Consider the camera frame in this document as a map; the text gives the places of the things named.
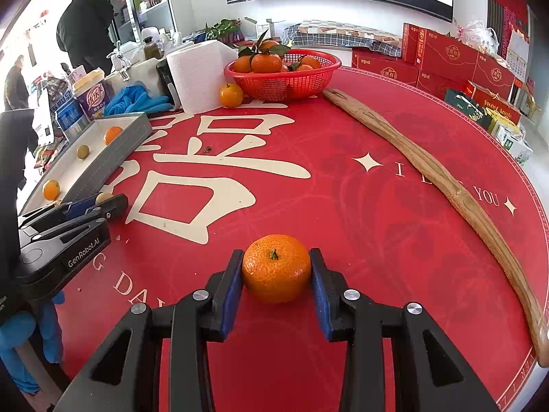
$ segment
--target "potted plant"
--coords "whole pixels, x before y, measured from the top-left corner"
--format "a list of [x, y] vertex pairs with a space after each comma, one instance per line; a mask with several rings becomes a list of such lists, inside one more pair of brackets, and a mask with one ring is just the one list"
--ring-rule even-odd
[[244, 40], [240, 20], [223, 19], [219, 23], [208, 27], [206, 24], [206, 40], [219, 40], [222, 43], [230, 44]]

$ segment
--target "blue glove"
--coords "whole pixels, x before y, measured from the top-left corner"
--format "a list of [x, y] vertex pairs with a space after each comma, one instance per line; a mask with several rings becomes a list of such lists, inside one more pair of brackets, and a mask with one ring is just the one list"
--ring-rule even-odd
[[36, 318], [28, 311], [20, 311], [0, 327], [0, 358], [17, 387], [23, 392], [36, 393], [39, 386], [21, 362], [15, 348], [32, 336], [38, 322], [38, 328], [42, 334], [44, 356], [50, 363], [59, 364], [63, 355], [63, 346], [61, 327], [57, 321], [54, 304], [60, 305], [64, 302], [65, 295], [61, 292], [51, 301], [40, 306]]
[[168, 96], [151, 99], [147, 90], [141, 85], [123, 88], [104, 108], [103, 115], [120, 115], [122, 113], [158, 113], [172, 108]]

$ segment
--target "bottle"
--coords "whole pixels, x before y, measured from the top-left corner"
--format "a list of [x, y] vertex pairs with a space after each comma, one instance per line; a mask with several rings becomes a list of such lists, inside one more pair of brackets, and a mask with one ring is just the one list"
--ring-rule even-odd
[[146, 37], [144, 40], [145, 46], [143, 47], [143, 52], [145, 53], [145, 60], [149, 59], [162, 59], [162, 54], [156, 45], [156, 42], [153, 42], [152, 37]]
[[174, 44], [171, 42], [164, 28], [160, 30], [160, 43], [162, 51], [165, 53], [164, 55], [166, 55], [174, 47]]

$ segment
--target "paper towel roll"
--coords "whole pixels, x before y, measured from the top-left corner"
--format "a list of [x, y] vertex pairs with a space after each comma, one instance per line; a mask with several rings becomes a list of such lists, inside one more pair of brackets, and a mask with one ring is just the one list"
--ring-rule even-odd
[[216, 40], [168, 54], [168, 66], [185, 113], [196, 115], [221, 107], [219, 89], [226, 82], [223, 69], [237, 56], [236, 51]]

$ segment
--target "cardboard box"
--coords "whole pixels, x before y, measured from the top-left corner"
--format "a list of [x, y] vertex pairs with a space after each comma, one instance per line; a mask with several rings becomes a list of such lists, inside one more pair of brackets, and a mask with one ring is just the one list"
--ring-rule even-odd
[[484, 108], [479, 106], [479, 104], [475, 101], [470, 100], [463, 93], [448, 88], [446, 90], [446, 97], [444, 97], [444, 101], [454, 108], [457, 108], [460, 112], [475, 121], [485, 130], [488, 130], [490, 127], [492, 117], [484, 111]]
[[523, 166], [534, 153], [525, 140], [513, 137], [506, 128], [500, 127], [495, 138], [520, 166]]
[[419, 70], [402, 59], [374, 53], [367, 48], [352, 49], [352, 67], [380, 74], [399, 82], [416, 86]]
[[495, 136], [498, 132], [498, 128], [500, 126], [503, 126], [507, 130], [509, 130], [512, 134], [517, 136], [517, 138], [522, 138], [522, 132], [521, 129], [518, 128], [508, 117], [505, 117], [501, 113], [499, 113], [496, 110], [492, 110], [491, 108], [485, 107], [484, 111], [490, 117], [492, 118], [492, 122], [490, 122], [490, 127], [488, 128], [488, 131], [492, 136]]
[[478, 55], [478, 51], [455, 39], [425, 28], [419, 30], [416, 67], [426, 73], [465, 86], [473, 78]]
[[503, 68], [492, 57], [479, 53], [471, 80], [507, 100], [513, 87], [514, 74], [507, 68]]
[[465, 85], [463, 83], [454, 82], [436, 74], [426, 73], [424, 71], [419, 71], [416, 87], [442, 100], [444, 100], [446, 90], [448, 90], [448, 88], [460, 92], [463, 92], [465, 89]]
[[521, 112], [497, 94], [473, 82], [468, 82], [464, 93], [481, 107], [488, 107], [509, 118], [515, 125], [521, 120]]
[[409, 64], [415, 64], [416, 62], [417, 40], [420, 29], [415, 24], [404, 23], [400, 58]]

